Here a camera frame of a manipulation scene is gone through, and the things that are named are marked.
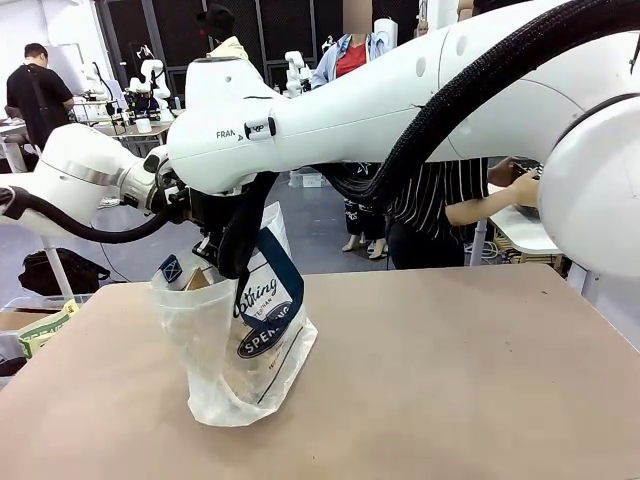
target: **denim jacket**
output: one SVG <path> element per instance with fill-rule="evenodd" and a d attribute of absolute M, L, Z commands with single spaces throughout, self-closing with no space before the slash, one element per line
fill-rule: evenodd
<path fill-rule="evenodd" d="M 313 72 L 311 88 L 321 87 L 336 79 L 338 60 L 347 53 L 349 42 L 351 42 L 351 35 L 343 36 L 322 56 L 318 68 Z M 369 60 L 375 60 L 389 51 L 389 45 L 382 35 L 371 33 L 367 37 L 367 42 L 369 43 Z"/>

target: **shoe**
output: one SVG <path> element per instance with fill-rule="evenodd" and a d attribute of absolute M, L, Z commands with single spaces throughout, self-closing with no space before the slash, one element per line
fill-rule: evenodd
<path fill-rule="evenodd" d="M 118 207 L 120 205 L 120 199 L 116 197 L 106 197 L 100 200 L 100 205 L 98 205 L 98 210 L 103 208 L 111 208 Z"/>
<path fill-rule="evenodd" d="M 388 252 L 389 247 L 387 246 L 387 241 L 384 238 L 371 242 L 371 245 L 367 248 L 369 260 L 380 260 L 381 258 L 386 257 Z"/>
<path fill-rule="evenodd" d="M 351 237 L 349 238 L 349 242 L 342 247 L 342 251 L 343 252 L 350 252 L 352 251 L 354 248 L 357 248 L 360 245 L 360 238 L 357 235 L 351 235 Z"/>

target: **pants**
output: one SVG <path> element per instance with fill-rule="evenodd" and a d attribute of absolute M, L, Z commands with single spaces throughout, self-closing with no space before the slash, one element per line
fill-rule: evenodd
<path fill-rule="evenodd" d="M 397 270 L 464 267 L 464 244 L 449 235 L 432 240 L 408 225 L 392 222 L 387 241 Z"/>
<path fill-rule="evenodd" d="M 385 220 L 381 211 L 345 200 L 344 215 L 350 235 L 364 233 L 367 240 L 384 238 Z"/>

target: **striped shirt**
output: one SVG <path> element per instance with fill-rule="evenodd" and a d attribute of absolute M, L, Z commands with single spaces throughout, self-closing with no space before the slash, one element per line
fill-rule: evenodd
<path fill-rule="evenodd" d="M 487 197 L 488 159 L 425 163 L 392 202 L 389 214 L 432 240 L 451 235 L 462 241 L 464 229 L 453 227 L 445 208 Z"/>

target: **black bag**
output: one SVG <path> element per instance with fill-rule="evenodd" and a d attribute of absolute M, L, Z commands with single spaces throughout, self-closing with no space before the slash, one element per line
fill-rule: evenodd
<path fill-rule="evenodd" d="M 107 280 L 111 275 L 111 272 L 106 268 L 71 250 L 56 248 L 56 251 L 75 295 L 97 292 L 100 288 L 99 281 Z M 23 266 L 24 273 L 20 274 L 18 279 L 24 288 L 45 297 L 62 295 L 44 251 L 27 255 Z"/>

